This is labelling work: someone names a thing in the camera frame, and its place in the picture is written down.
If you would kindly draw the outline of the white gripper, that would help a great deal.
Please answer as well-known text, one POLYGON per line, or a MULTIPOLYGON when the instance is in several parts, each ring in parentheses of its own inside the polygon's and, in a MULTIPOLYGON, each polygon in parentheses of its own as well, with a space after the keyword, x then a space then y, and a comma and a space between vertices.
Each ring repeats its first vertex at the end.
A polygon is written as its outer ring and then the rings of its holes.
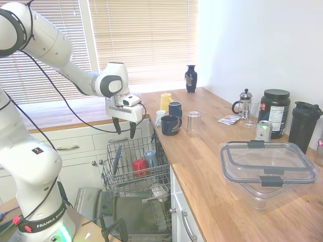
POLYGON ((113 119, 113 124, 118 135, 121 134, 119 119, 130 121, 130 139, 133 139, 136 132, 136 123, 142 119, 142 107, 140 104, 134 106, 117 107, 111 98, 105 99, 105 110, 108 116, 113 119))

